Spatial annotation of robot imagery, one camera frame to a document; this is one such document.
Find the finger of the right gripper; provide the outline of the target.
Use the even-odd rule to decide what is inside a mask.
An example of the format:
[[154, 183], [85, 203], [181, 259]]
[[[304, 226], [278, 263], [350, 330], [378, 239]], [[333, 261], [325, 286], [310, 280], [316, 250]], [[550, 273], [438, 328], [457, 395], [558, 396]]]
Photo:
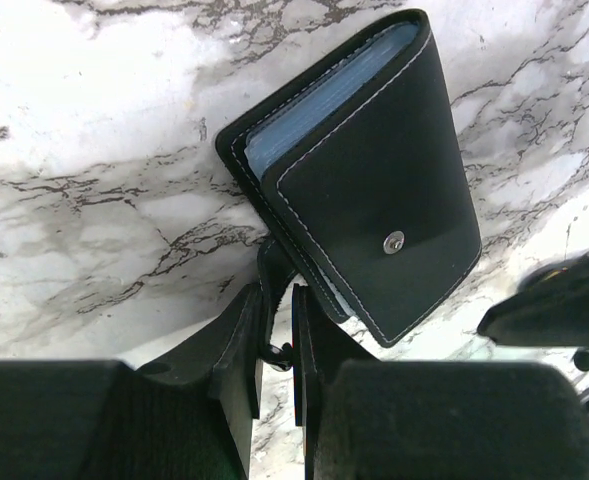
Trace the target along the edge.
[[589, 254], [539, 269], [477, 327], [497, 345], [589, 347]]

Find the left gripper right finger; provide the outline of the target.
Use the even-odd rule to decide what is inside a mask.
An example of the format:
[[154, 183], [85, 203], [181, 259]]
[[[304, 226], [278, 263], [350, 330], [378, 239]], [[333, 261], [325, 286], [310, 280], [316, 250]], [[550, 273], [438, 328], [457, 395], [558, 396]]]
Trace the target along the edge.
[[589, 479], [589, 418], [556, 369], [381, 361], [292, 295], [296, 422], [309, 479]]

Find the black leather card holder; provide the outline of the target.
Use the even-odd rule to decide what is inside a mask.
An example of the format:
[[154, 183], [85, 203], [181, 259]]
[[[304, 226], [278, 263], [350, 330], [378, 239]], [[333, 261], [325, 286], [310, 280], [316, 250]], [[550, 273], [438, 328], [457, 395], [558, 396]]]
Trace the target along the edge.
[[427, 14], [385, 16], [215, 141], [335, 322], [389, 348], [466, 278], [478, 220]]

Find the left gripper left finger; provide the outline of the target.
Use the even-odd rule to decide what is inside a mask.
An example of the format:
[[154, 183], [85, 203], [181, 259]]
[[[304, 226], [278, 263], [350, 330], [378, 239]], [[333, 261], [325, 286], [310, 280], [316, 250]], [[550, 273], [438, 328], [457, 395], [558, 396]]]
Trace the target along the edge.
[[0, 361], [0, 479], [244, 479], [260, 290], [139, 368]]

